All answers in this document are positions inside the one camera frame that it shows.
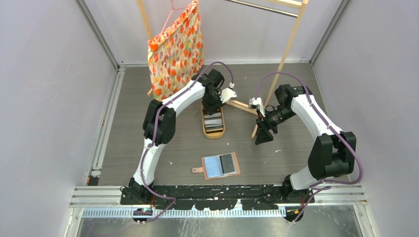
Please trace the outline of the tan oval card tray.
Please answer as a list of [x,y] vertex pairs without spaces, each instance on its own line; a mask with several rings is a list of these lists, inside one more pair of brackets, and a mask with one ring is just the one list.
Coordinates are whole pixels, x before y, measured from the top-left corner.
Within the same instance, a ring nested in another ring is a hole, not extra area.
[[225,133],[225,123],[222,108],[218,108],[214,114],[210,115],[203,106],[202,112],[202,127],[204,136],[208,139],[219,139]]

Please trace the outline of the dark credit card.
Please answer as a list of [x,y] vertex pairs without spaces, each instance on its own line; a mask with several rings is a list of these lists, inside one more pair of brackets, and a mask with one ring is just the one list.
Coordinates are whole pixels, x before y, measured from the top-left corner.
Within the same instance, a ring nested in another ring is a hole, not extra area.
[[234,173],[236,171],[235,168],[235,160],[233,154],[224,154],[220,156],[221,162],[221,169],[224,175]]

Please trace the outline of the pink leather card holder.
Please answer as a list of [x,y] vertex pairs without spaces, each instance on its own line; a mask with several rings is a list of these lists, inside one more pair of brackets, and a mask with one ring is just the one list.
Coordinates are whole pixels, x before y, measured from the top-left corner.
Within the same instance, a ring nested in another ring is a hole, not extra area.
[[192,172],[203,173],[205,180],[213,180],[213,179],[224,178],[224,177],[241,174],[236,153],[231,152],[227,154],[233,154],[234,156],[235,168],[236,168],[236,171],[234,173],[230,173],[226,175],[222,173],[220,156],[223,154],[201,158],[202,166],[192,168]]

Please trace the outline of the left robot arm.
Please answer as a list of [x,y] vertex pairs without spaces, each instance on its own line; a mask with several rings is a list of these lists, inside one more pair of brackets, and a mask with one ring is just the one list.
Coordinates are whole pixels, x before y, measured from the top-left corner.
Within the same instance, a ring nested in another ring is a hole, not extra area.
[[150,102],[142,126],[143,152],[138,168],[128,185],[130,196],[139,204],[147,204],[151,200],[157,163],[164,147],[175,135],[177,116],[200,99],[209,113],[221,108],[225,102],[221,99],[219,87],[224,81],[221,72],[212,69],[207,74],[193,76],[182,89],[169,98],[162,101],[154,99]]

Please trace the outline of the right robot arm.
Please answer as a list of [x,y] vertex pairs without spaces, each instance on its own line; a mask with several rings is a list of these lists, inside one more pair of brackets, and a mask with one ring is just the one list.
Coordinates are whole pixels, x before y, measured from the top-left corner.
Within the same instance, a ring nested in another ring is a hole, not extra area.
[[307,166],[285,177],[281,193],[287,202],[296,202],[306,191],[319,181],[351,174],[354,170],[356,137],[335,126],[318,107],[312,92],[304,86],[280,85],[275,90],[278,106],[267,109],[261,98],[251,98],[249,107],[255,109],[257,131],[255,144],[273,141],[278,125],[298,116],[310,132],[314,144]]

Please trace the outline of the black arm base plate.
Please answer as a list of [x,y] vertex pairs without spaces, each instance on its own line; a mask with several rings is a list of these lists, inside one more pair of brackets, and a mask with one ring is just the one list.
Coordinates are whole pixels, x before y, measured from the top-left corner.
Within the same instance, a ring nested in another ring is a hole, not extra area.
[[310,190],[287,193],[281,186],[264,185],[155,185],[149,192],[136,184],[121,186],[122,205],[146,205],[163,210],[273,210],[280,204],[304,206]]

